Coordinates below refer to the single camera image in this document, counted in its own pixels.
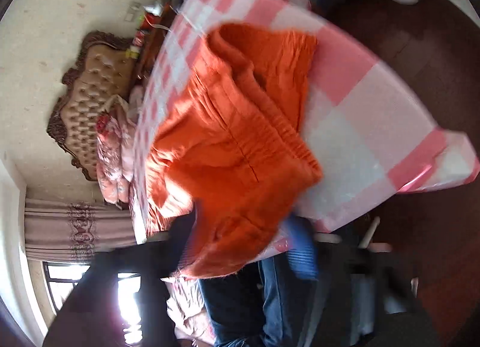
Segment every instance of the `wooden floor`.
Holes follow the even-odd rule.
[[[400,5],[347,0],[327,18],[385,60],[441,127],[464,131],[480,154],[480,28],[448,0]],[[419,297],[442,340],[480,300],[480,179],[396,195],[378,206],[375,241],[392,243],[419,274]]]

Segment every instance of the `tufted headboard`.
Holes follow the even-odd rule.
[[[128,100],[135,60],[125,56],[132,39],[104,32],[85,36],[75,63],[62,78],[67,86],[50,116],[47,133],[73,156],[88,180],[97,180],[97,132],[100,109],[114,94]]]

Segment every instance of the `blue jeans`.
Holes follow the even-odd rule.
[[[215,347],[296,347],[303,337],[314,283],[294,275],[286,254],[257,264],[262,290],[245,275],[251,265],[227,277],[200,280]]]

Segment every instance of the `pink curtain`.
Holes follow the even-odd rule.
[[[29,198],[25,201],[28,259],[85,262],[96,251],[135,243],[128,210]]]

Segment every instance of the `checkered tablecloth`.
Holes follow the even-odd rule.
[[[201,36],[223,21],[295,28],[318,38],[302,136],[324,178],[297,205],[318,231],[335,230],[398,191],[474,180],[480,166],[468,138],[440,129],[385,63],[308,8],[308,0],[185,1],[158,55],[135,134],[138,226],[148,223],[145,160],[158,125],[187,83]],[[286,249],[279,232],[262,256]]]

